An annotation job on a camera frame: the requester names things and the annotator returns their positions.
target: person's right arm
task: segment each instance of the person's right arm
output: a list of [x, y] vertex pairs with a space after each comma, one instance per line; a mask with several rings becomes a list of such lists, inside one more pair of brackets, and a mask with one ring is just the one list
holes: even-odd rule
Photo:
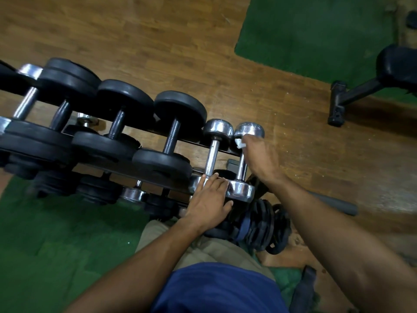
[[417, 274], [409, 265], [289, 179], [272, 145], [251, 135], [243, 142], [251, 171], [278, 197], [311, 252], [357, 308], [366, 313], [417, 312]]

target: blue shirt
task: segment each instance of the blue shirt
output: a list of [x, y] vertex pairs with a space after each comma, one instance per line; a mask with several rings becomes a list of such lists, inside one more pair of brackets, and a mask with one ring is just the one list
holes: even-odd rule
[[222, 263], [198, 263], [170, 275], [151, 312], [288, 313], [288, 309], [272, 279]]

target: person's left hand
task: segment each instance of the person's left hand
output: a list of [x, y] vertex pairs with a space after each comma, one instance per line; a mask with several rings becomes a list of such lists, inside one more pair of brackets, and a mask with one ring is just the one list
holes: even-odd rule
[[229, 185], [227, 179], [218, 178], [218, 173], [215, 173], [207, 179], [206, 184], [205, 180], [206, 175], [203, 175], [183, 218], [190, 225], [196, 226], [200, 234], [219, 225], [233, 205], [233, 201], [223, 205]]

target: hand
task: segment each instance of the hand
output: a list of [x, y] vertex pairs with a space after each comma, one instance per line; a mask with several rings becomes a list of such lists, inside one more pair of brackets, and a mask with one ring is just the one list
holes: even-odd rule
[[278, 149], [263, 138], [253, 135], [244, 135], [242, 141], [246, 144], [242, 148], [245, 162], [264, 184], [270, 187], [274, 182], [285, 178], [279, 168]]
[[218, 178], [218, 173], [215, 173], [207, 179], [206, 184], [204, 184], [205, 180], [206, 175], [204, 174], [183, 218], [191, 226], [196, 226], [200, 235], [219, 225], [233, 205], [233, 201], [228, 201], [223, 205], [229, 185], [225, 178]]

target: wooden floor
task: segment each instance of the wooden floor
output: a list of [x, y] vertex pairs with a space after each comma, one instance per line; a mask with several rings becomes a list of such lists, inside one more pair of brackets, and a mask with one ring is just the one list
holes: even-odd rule
[[[164, 90], [189, 93], [208, 118], [234, 126], [255, 121], [279, 147], [291, 178], [358, 204], [358, 223], [417, 258], [417, 110], [367, 98], [348, 107], [342, 128], [328, 126], [329, 84], [234, 54], [249, 1], [0, 0], [0, 59], [17, 67], [65, 57], [152, 98]], [[0, 115], [11, 115], [18, 102], [0, 93]], [[38, 103], [29, 120], [47, 125], [55, 109]], [[124, 132], [145, 147], [163, 148], [164, 138]], [[179, 142], [176, 151], [204, 166], [206, 149]], [[223, 168], [228, 157], [219, 155], [216, 166]], [[296, 234], [280, 255], [260, 257], [267, 265], [314, 265], [321, 308], [349, 306]]]

